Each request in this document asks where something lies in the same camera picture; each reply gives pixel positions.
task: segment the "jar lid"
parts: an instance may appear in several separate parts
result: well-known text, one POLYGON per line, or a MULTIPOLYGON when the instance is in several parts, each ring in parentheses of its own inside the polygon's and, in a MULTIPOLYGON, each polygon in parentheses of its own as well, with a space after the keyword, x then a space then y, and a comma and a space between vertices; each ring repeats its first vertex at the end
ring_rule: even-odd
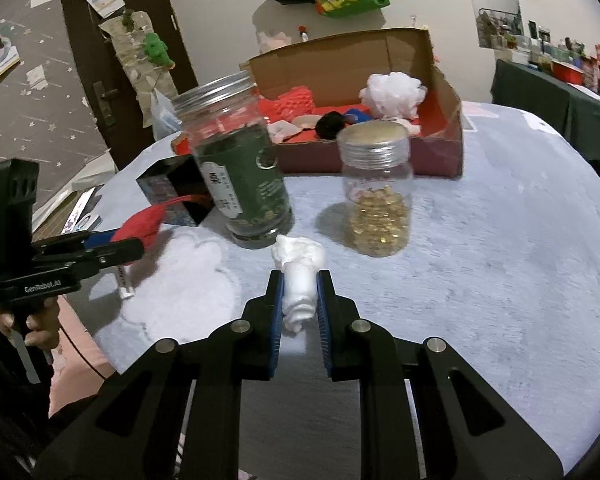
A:
POLYGON ((203 108, 234 97, 256 86, 251 72, 243 70, 211 83, 192 88, 173 100, 173 107, 180 120, 190 113, 199 112, 203 108))
POLYGON ((393 121, 352 124, 338 134, 343 163, 361 170, 393 168, 409 160, 407 129, 393 121))

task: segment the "metal screw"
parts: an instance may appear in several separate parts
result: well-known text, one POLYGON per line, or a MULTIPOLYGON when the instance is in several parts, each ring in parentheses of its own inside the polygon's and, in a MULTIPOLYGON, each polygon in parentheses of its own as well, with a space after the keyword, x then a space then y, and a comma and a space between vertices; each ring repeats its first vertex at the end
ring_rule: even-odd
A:
POLYGON ((351 329, 353 332, 369 332, 369 330, 371 330, 371 323, 369 323, 366 319, 357 319, 351 323, 351 329))
POLYGON ((446 343, 445 343, 445 340, 440 339, 439 337, 432 337, 431 339, 429 339, 427 341, 427 347, 432 352, 439 354, 440 352, 445 351, 446 343))
POLYGON ((160 341, 155 344, 155 351, 158 352, 158 354, 168 354, 173 351, 174 348, 176 348, 176 342, 173 339, 160 339, 160 341))
POLYGON ((233 323, 231 323, 232 332, 237 332, 238 334, 247 332, 247 330, 250 328, 251 323, 249 323, 246 319, 236 319, 233 323))

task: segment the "light blue tablecloth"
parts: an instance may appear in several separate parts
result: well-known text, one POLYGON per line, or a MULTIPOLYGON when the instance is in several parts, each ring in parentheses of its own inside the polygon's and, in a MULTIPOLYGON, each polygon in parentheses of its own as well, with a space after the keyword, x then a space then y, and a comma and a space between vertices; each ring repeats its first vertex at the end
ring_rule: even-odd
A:
MULTIPOLYGON (((325 245, 337 293, 361 316, 400 338, 449 341, 569 470, 600 432, 600 180, 562 137, 532 130, 518 110, 483 106, 500 117, 472 118, 464 177, 416 180, 403 252, 374 259, 346 246, 339 176, 285 179, 291 234, 325 245)), ((148 205, 134 179, 170 155, 168 140, 158 143, 102 189, 102 230, 148 205)), ((240 304, 264 293, 270 250, 230 243, 216 211, 195 230, 222 246, 240 304)), ((123 370, 152 331, 120 316, 104 274, 70 303, 123 370)), ((192 276, 190 287, 205 282, 192 276)), ((357 478, 357 390, 327 380, 315 325, 284 336, 273 381, 243 386, 240 467, 267 480, 357 478)))

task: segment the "door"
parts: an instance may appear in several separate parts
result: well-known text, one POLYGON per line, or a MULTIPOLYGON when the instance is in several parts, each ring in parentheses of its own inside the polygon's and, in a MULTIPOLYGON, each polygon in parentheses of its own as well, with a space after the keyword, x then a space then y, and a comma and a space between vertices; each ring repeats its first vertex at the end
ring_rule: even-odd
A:
MULTIPOLYGON (((142 127, 136 92, 125 75, 112 43, 98 25, 103 21, 85 0, 61 0, 78 75, 111 156, 121 170, 154 142, 151 127, 142 127), (106 99, 96 95, 104 91, 106 99)), ((176 63, 171 77, 179 93, 197 86, 169 0, 124 0, 127 9, 148 13, 154 31, 176 63)), ((121 14, 123 9, 113 16, 121 14)))

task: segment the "glass jar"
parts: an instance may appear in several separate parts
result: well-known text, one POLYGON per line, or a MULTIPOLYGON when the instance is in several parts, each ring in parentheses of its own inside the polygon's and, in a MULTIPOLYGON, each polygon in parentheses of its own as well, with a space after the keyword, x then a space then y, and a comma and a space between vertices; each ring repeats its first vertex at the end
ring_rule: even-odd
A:
POLYGON ((353 124, 338 134, 348 223, 358 252, 391 256, 409 241, 413 170, 407 129, 393 121, 353 124))
POLYGON ((234 241, 257 249, 287 234, 291 206, 251 74, 193 88, 173 104, 234 241))

